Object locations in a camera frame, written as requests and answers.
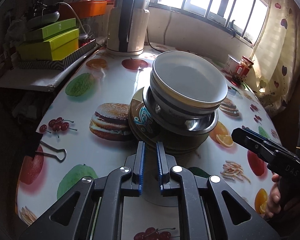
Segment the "human hand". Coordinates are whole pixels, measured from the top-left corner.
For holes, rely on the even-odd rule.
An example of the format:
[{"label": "human hand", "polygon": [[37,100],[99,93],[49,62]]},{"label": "human hand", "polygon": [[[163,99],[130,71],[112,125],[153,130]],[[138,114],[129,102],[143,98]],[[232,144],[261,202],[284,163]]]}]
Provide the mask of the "human hand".
[{"label": "human hand", "polygon": [[[281,195],[278,189],[279,179],[280,176],[278,174],[274,174],[272,176],[272,181],[274,182],[274,185],[270,190],[270,194],[266,205],[266,215],[268,218],[272,218],[274,214],[278,214],[281,211],[281,206],[279,204]],[[294,217],[298,216],[300,214],[300,195],[291,199],[284,206],[283,210],[286,211],[284,218],[282,218],[284,220],[293,219]]]}]

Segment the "cherry stem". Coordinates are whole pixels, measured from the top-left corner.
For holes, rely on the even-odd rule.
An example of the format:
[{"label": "cherry stem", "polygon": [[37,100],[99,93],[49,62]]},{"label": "cherry stem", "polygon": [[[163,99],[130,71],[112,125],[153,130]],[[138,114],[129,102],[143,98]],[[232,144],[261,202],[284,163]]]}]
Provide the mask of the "cherry stem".
[{"label": "cherry stem", "polygon": [[166,229],[175,230],[176,228],[162,228],[162,229],[158,229],[158,228],[157,228],[155,231],[153,231],[153,232],[150,233],[149,235],[152,235],[152,234],[154,234],[155,232],[162,231],[162,230],[166,230]]}]

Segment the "electric kettle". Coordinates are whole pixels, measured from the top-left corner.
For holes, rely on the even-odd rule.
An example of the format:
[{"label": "electric kettle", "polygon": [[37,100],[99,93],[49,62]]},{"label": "electric kettle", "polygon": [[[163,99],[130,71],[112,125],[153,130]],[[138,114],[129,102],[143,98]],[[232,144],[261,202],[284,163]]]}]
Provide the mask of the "electric kettle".
[{"label": "electric kettle", "polygon": [[143,52],[150,0],[114,0],[108,24],[107,52],[135,56]]}]

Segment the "orange basket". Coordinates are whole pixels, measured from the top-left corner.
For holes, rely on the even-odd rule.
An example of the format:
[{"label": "orange basket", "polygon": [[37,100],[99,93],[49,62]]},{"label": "orange basket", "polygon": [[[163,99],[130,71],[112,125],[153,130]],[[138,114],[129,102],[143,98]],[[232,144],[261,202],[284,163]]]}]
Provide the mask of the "orange basket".
[{"label": "orange basket", "polygon": [[[70,3],[69,5],[73,8],[79,19],[84,19],[87,17],[105,14],[107,1],[81,1]],[[59,20],[75,17],[71,9],[65,4],[60,4],[59,13]]]}]

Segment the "heart pattern curtain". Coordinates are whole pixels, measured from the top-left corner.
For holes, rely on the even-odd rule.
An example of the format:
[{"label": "heart pattern curtain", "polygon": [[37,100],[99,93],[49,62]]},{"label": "heart pattern curtain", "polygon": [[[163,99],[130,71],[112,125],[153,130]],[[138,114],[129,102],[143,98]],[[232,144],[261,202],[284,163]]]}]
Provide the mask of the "heart pattern curtain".
[{"label": "heart pattern curtain", "polygon": [[269,0],[246,83],[270,116],[284,110],[300,76],[300,9],[294,0]]}]

